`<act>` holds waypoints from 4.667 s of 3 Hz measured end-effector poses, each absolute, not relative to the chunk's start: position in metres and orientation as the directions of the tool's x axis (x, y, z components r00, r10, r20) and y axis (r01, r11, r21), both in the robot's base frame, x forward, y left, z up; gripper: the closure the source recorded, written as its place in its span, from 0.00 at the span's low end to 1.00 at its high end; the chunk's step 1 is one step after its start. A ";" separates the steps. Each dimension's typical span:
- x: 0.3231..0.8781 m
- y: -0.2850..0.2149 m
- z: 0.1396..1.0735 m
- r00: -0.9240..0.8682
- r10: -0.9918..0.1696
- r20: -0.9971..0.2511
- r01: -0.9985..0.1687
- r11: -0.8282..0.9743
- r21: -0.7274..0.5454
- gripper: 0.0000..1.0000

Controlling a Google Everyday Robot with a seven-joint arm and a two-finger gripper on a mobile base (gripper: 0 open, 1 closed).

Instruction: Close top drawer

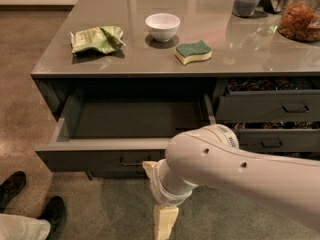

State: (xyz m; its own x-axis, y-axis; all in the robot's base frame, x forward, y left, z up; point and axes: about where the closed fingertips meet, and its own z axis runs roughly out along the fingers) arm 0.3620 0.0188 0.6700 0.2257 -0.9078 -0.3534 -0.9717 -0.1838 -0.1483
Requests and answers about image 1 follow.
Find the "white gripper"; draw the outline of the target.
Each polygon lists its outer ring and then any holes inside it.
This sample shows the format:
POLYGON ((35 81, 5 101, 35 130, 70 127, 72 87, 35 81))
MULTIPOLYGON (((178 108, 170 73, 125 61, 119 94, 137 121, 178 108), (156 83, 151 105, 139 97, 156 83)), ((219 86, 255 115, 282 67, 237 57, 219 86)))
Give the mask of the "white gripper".
POLYGON ((168 240, 179 214, 178 207, 191 196, 194 185, 169 168, 165 159, 143 161, 142 167, 150 179, 150 189, 156 201, 163 205, 153 208, 154 239, 168 240))

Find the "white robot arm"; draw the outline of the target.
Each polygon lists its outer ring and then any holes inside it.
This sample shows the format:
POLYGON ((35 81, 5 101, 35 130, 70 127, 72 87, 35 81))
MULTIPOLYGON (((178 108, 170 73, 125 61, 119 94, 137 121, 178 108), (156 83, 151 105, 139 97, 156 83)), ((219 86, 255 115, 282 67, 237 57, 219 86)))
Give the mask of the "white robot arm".
POLYGON ((142 163, 158 205, 155 240, 171 234, 182 204, 198 186, 244 196, 320 230, 320 162, 241 150, 228 127, 213 124, 170 139, 165 158, 142 163))

